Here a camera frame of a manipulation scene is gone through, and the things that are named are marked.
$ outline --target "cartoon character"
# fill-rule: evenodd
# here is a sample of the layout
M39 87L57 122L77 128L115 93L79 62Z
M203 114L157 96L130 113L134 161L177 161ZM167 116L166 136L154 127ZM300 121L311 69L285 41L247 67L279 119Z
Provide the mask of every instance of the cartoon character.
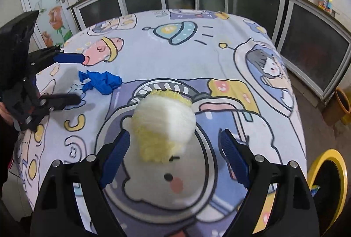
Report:
M170 19L194 19L194 18L221 18L228 19L229 15L224 12L207 11L207 10L184 10L184 9L169 9Z
M246 59L262 74L261 80L265 85L281 89L282 102L292 108L294 106L292 88L278 59L262 49L249 51Z
M56 81L51 80L40 94L52 94L55 85ZM39 174L39 165L44 150L45 133L49 118L50 115L43 118L36 128L36 132L27 130L20 147L22 152L22 161L20 163L22 183L32 208L34 208L38 191L43 182L43 177L40 178Z
M93 66L101 61L112 62L122 50L124 40L122 38L102 37L99 41L91 45L83 52L85 60L84 66Z
M187 150L173 156L168 164L141 160L130 125L136 104L154 89L171 89L191 99L197 118ZM228 128L238 142L247 144L254 153L281 163L272 146L271 128L259 115L243 82L154 79L124 83L114 91L107 117L97 137L95 153L121 129L131 134L123 165L106 187L111 210L120 224L125 224L127 236L157 232L159 236L200 237L214 229L224 232L228 228L246 189L236 181L223 155L218 142L221 129Z
M289 119L301 146L301 152L294 152L295 157L303 154L306 158L305 138L299 118L296 98L294 97L286 70L277 51L272 47L268 47L267 44L262 44L253 38L249 38L246 42L235 48L234 63L240 74L255 92L271 108ZM294 156L286 152L283 160L289 161L292 159L294 159Z
M264 29L262 26L258 25L256 22L250 19L244 19L244 22L251 28L253 32L260 33L267 39L271 40L267 34L267 30Z
M136 26L136 15L129 14L97 23L88 28L88 35L95 36L107 33L111 30L132 29Z

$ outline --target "hand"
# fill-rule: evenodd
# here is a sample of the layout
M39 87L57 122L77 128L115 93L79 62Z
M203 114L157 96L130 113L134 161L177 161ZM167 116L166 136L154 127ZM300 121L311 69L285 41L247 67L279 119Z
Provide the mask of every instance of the hand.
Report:
M0 115L8 125L13 125L12 116L8 112L8 110L6 109L6 106L3 103L0 103Z

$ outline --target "yellow fluffy fabric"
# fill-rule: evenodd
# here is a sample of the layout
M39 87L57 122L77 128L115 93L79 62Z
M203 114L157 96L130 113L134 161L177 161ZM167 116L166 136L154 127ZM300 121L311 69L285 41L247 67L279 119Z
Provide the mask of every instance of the yellow fluffy fabric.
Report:
M181 103L184 103L187 106L191 106L191 101L182 97L179 92L173 92L171 90L165 90L165 91L161 91L161 90L152 90L149 95L156 95L156 96L161 96L161 97L169 97L172 99L176 99L178 101L180 101Z
M171 90L153 90L148 96L166 97L181 102L189 108L191 106L190 100L182 97L178 92L173 92ZM145 162L168 163L173 155L182 150L187 141L184 143L171 141L167 130L165 130L164 133L157 133L150 129L150 123L152 123L152 121L148 120L147 123L148 124L145 123L145 113L138 111L137 106L132 116L132 129L139 144L142 160Z

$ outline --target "screw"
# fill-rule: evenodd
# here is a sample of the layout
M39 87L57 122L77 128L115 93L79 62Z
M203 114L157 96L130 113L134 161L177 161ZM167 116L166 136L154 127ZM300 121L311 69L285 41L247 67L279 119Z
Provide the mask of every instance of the screw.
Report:
M88 162L93 162L95 161L96 156L94 154L91 154L91 155L88 155L86 159Z
M255 160L256 160L257 162L259 162L259 163L262 163L262 162L264 161L264 157L261 156L261 155L256 155L256 156L255 156Z
M58 167L60 164L61 164L61 161L60 161L60 160L55 160L54 162L52 162L52 165L53 165L54 167Z
M28 116L28 117L26 118L26 124L29 124L31 121L32 121L32 117L31 117L31 116Z
M290 166L292 166L293 168L297 168L297 166L299 165L297 162L295 162L295 161L290 161Z

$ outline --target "black device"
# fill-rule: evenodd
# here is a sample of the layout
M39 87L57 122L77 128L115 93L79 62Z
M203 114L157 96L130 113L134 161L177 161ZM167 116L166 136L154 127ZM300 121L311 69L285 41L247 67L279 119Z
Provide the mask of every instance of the black device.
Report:
M224 237L319 237L318 216L306 179L295 161L270 163L239 144L228 129L220 144L237 181L248 192ZM82 162L64 164L55 160L44 178L33 211L31 237L125 237L113 215L103 188L116 175L129 147L130 136L122 130L111 144ZM86 231L74 195L80 183L97 235ZM270 184L277 183L276 196L266 229L253 234Z
M0 100L14 119L17 130L36 130L51 111L77 105L76 94L40 97L36 74L56 62L82 63L83 54L64 53L55 45L28 54L30 37L39 11L25 12L0 28Z

